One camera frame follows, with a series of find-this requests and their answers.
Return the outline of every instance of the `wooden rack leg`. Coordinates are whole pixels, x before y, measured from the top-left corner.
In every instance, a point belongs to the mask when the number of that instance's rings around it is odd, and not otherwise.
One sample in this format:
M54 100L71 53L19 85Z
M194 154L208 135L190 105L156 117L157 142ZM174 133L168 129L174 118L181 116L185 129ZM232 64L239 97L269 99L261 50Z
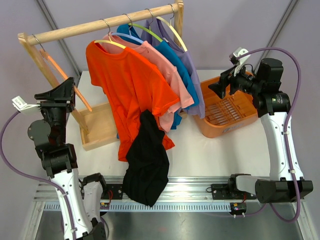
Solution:
M53 88L57 87L60 83L56 79L53 72L50 70L49 66L45 63L40 52L36 49L35 46L31 46L29 44L29 42L27 41L28 35L26 33L19 33L18 39L20 44L28 52L32 60L35 62L37 67L40 69L40 71L43 73L45 78L48 80L50 85ZM76 109L74 109L74 111L71 114L74 117L74 119L77 121L77 123L80 125L80 127L85 131L85 133L88 134L89 131L88 131L88 127L86 125L84 117Z
M178 5L178 11L174 14L174 29L182 37L182 30L184 26L184 2L183 0L174 0L174 3ZM174 37L174 42L181 47L180 42Z

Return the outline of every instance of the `metal hanger hook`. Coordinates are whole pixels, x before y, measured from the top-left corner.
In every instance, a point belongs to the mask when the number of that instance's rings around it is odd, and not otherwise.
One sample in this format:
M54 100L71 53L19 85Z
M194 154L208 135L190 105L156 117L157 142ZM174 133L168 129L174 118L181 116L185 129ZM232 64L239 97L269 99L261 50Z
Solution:
M152 16L152 21L149 23L151 25L154 22L155 16L154 16L153 12L149 8L146 8L145 10L148 10L150 12L151 16Z
M170 22L171 22L171 19L173 19L173 18L175 17L175 9L174 9L174 6L172 6L171 3L169 3L168 5L171 6L171 8L172 8L172 13L173 13L173 16L170 18Z
M40 45L40 47L43 49L43 51L46 51L45 48L42 46L42 44L40 43L39 39L34 35L32 34L32 36L34 37L34 39L38 42L38 44Z
M131 26L129 27L129 30L133 27L133 22L132 22L132 19L131 19L131 17L128 15L128 14L126 14L126 13L124 13L124 14L122 14L122 15L126 15L128 18L129 18L129 20L130 20L130 22L131 22Z
M109 33L111 32L109 23L106 20L102 19L102 18L100 20L104 21L105 24L108 26L108 28L109 28L108 35L109 35Z

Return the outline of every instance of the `wooden clothing rack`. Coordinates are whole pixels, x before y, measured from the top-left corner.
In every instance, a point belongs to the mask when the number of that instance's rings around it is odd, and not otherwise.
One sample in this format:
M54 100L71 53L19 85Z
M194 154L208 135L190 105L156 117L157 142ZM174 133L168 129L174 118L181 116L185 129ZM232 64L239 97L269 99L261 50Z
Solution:
M150 11L154 18L174 13L174 28L182 37L184 17L183 0L174 0L173 4L150 8ZM145 9L128 13L127 15L131 18L132 22L136 22L152 18L150 11ZM110 27L128 24L131 22L126 15L119 15L34 35L28 35L23 32L18 34L18 40L50 83L52 88L55 88L60 83L56 79L50 67L44 61L35 45L41 45L64 38L106 29L108 26L105 21ZM77 109L74 109L71 114L80 126L82 145L85 150L95 149L117 141L117 129L109 103L93 106L92 111L87 109L78 111Z

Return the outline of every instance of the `clothes hanger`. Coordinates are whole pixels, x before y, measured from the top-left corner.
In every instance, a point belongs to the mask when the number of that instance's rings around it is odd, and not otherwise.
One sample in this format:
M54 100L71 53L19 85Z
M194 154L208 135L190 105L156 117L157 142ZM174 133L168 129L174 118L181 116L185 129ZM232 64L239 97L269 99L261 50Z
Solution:
M120 37L126 37L128 39L132 39L132 40L135 40L137 43L140 43L140 44L143 44L144 41L142 41L141 39L135 37L135 36L132 36L131 34L125 34L125 33L121 33L121 32L112 32L111 33L111 36L120 36Z
M180 35L177 33L177 31L175 30L175 28L171 25L171 19L173 19L175 17L175 10L174 7L172 6L172 4L168 4L171 6L172 11L173 11L173 16L170 18L170 22L167 22L165 19L163 19L160 16L157 16L156 19L159 19L160 21L164 22L169 28L170 30L173 32L173 34L175 35L175 37L178 39L179 43L181 44L182 49L186 52L188 51L184 41L182 40L182 38L180 37Z
M148 29L148 28L146 28L146 27L144 27L144 26L141 26L141 25L139 25L139 24L136 24L136 23L133 23L132 22L132 19L131 19L131 17L128 15L128 14L122 14L122 15L126 15L129 19L130 19L130 22L131 23L129 23L128 25L129 25L129 32L130 32L130 29L132 28L132 27L137 27L137 28L139 28L139 29L142 29L142 30L144 30L144 31L146 31L147 33L149 33L149 34L151 34L153 37L155 37L155 39L157 39L160 43L163 41L158 35L156 35L153 31L151 31L150 29Z
M103 40L103 39L102 39L102 40L95 40L94 43L95 43L95 44L96 44L96 43L113 44L113 45L116 45L116 46L119 47L119 48L125 49L126 46L123 46L122 44L117 43L117 42L111 40L111 37L110 37L110 35L109 35L109 33L110 33L110 31L111 31L110 26L109 26L109 24L107 23L106 20L104 20L104 19L101 19L101 20L104 21L105 24L106 24L106 25L108 26L108 28L109 28L109 31L108 31L108 34L107 34L107 35L109 36L109 40Z
M152 21L149 23L149 30L151 31L151 24L154 22L154 14L153 12L149 9L149 8L146 8L145 10L148 10L152 16Z
M129 15L127 15L127 14L124 14L124 15L126 15L126 16L130 19L130 21L131 21L131 23L132 23L131 17L129 17ZM140 43L140 44L143 44L143 43L144 43L144 41L142 41L141 39L139 39L139 38L137 38L137 37L135 37L135 36L132 36L132 35L131 35L131 31L129 31L129 34L120 33L120 32L113 32L113 33L111 33L111 36L126 37L126 38L132 39L132 40L134 40L134 41L136 41L136 42L138 42L138 43Z
M62 68L57 64L57 62L49 55L48 52L46 52L45 48L41 45L41 43L39 42L38 38L33 35L35 40L40 44L41 48L39 50L41 56L51 65L51 67L53 69L55 69L62 77L63 80L67 80L68 76L67 74L62 70ZM78 88L76 86L74 86L74 92L75 94L80 98L80 100L83 102L83 104L85 105L85 107L92 112L92 108L90 106L90 104L87 102L87 100L85 99L85 97L81 94L81 92L78 90Z

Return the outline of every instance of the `orange t-shirt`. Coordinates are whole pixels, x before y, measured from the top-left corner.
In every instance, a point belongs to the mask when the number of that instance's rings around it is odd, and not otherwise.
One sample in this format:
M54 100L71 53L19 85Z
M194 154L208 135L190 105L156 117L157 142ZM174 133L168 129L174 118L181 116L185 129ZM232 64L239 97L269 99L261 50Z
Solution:
M119 161L126 162L139 132L140 114L148 109L159 126L159 116L180 99L157 67L129 47L110 54L93 41L85 55L92 85L102 87L109 100L120 138ZM166 135L162 144L166 150L175 146Z

